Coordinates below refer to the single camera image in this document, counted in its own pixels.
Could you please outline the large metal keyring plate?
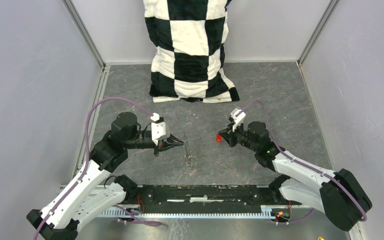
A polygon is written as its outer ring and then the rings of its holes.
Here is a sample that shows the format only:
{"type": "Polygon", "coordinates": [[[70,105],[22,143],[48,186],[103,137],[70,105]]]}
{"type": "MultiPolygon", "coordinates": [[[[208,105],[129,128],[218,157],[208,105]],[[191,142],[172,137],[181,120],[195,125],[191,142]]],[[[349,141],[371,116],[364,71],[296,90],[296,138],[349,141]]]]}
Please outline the large metal keyring plate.
{"type": "Polygon", "coordinates": [[[193,157],[191,154],[191,149],[189,147],[189,142],[188,142],[188,139],[187,139],[185,132],[183,132],[183,146],[184,146],[184,151],[185,151],[184,157],[185,157],[186,165],[190,169],[193,169],[194,168],[193,157]]]}

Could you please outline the red tag key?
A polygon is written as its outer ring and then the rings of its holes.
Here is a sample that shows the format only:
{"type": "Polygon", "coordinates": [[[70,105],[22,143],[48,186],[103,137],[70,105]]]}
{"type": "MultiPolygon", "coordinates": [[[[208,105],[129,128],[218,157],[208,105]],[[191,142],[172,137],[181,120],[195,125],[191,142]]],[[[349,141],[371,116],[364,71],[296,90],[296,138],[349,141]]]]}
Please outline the red tag key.
{"type": "Polygon", "coordinates": [[[217,142],[217,143],[221,143],[222,141],[223,141],[222,136],[221,136],[220,134],[217,134],[217,135],[216,135],[216,142],[217,142]]]}

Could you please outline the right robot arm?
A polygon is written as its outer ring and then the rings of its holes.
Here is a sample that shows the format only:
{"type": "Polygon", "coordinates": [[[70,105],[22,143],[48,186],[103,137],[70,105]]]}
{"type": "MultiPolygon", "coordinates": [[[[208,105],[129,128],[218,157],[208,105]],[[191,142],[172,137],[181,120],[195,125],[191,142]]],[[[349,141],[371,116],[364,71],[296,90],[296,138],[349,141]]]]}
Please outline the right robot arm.
{"type": "Polygon", "coordinates": [[[347,169],[326,169],[304,161],[274,142],[263,122],[253,121],[247,129],[230,123],[218,132],[217,141],[229,147],[237,145],[254,152],[264,168],[279,173],[271,182],[269,199],[275,204],[288,200],[307,205],[325,214],[343,231],[367,219],[373,204],[356,177],[347,169]]]}

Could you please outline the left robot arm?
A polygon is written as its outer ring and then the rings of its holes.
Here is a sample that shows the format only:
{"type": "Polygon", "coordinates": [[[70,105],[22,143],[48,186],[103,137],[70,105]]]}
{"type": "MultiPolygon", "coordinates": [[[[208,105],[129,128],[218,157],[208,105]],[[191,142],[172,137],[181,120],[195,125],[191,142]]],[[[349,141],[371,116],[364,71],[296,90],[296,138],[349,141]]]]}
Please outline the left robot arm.
{"type": "Polygon", "coordinates": [[[125,175],[118,176],[106,189],[88,199],[98,184],[128,158],[129,149],[152,149],[155,156],[174,147],[181,140],[169,133],[164,119],[155,114],[149,126],[142,128],[132,112],[122,112],[111,129],[86,153],[86,160],[74,179],[42,209],[32,209],[26,216],[36,229],[35,237],[45,240],[74,240],[93,219],[112,206],[133,203],[137,184],[125,175]]]}

